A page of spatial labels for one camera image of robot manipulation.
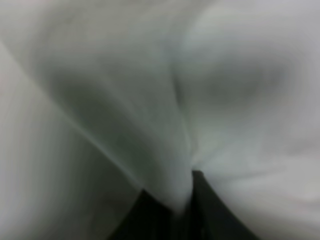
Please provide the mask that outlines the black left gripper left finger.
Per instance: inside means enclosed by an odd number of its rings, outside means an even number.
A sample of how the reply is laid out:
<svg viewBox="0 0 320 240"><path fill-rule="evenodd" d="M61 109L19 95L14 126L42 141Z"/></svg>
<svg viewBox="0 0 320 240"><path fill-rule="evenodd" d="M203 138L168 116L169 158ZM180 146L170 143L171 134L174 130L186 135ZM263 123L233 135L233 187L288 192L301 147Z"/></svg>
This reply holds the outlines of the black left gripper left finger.
<svg viewBox="0 0 320 240"><path fill-rule="evenodd" d="M173 212L143 190L111 240L178 240Z"/></svg>

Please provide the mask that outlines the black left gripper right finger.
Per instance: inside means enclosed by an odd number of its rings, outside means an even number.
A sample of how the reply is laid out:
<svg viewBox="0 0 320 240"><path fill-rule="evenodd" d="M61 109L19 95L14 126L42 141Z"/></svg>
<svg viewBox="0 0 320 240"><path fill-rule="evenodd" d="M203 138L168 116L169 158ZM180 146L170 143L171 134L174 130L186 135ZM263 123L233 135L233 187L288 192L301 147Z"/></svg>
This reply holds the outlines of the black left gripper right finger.
<svg viewBox="0 0 320 240"><path fill-rule="evenodd" d="M203 172L193 171L190 203L182 218L180 240L257 240L223 203Z"/></svg>

